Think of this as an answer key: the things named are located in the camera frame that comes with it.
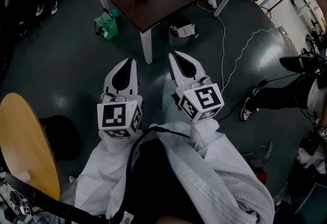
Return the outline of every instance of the power cord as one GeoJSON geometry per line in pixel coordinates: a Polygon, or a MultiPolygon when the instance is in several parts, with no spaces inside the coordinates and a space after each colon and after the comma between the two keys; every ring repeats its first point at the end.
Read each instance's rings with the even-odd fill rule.
{"type": "MultiPolygon", "coordinates": [[[[208,9],[202,8],[202,7],[199,5],[199,1],[197,1],[197,4],[198,4],[198,7],[199,7],[200,9],[203,9],[203,10],[205,10],[205,11],[208,11],[208,12],[213,13],[213,11],[211,11],[211,10],[208,10],[208,9]]],[[[221,18],[220,18],[219,16],[217,16],[217,18],[220,20],[221,24],[222,24],[223,27],[224,27],[224,35],[223,35],[223,38],[222,38],[223,56],[222,56],[222,59],[221,59],[221,77],[222,77],[222,90],[221,90],[221,93],[223,93],[224,90],[225,90],[225,88],[227,88],[227,86],[228,86],[228,84],[229,84],[229,82],[230,82],[230,79],[231,79],[232,74],[233,74],[233,73],[235,72],[235,70],[236,70],[236,62],[237,62],[237,61],[242,57],[242,55],[243,55],[243,51],[247,48],[247,46],[248,46],[248,44],[249,44],[249,41],[253,39],[254,34],[256,34],[256,33],[260,32],[260,31],[270,32],[270,31],[272,31],[273,29],[275,29],[275,26],[274,26],[272,29],[270,29],[270,30],[262,30],[262,29],[261,29],[261,30],[258,30],[258,31],[256,31],[256,32],[253,32],[253,33],[252,33],[252,36],[248,39],[248,41],[247,41],[247,43],[246,43],[246,46],[242,49],[242,51],[241,51],[241,55],[240,55],[240,56],[235,60],[235,67],[234,67],[234,70],[233,70],[233,71],[231,72],[231,74],[229,75],[229,78],[228,78],[228,82],[227,82],[227,84],[224,85],[223,61],[224,61],[224,56],[225,56],[225,48],[224,48],[225,25],[224,25],[223,21],[221,20],[221,18]]]]}

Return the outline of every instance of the green bag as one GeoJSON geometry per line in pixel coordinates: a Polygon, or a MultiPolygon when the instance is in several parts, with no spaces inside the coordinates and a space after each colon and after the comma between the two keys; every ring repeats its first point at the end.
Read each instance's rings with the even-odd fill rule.
{"type": "Polygon", "coordinates": [[[118,35],[116,20],[108,12],[103,12],[95,20],[95,31],[97,35],[102,35],[106,40],[111,40],[118,35]]]}

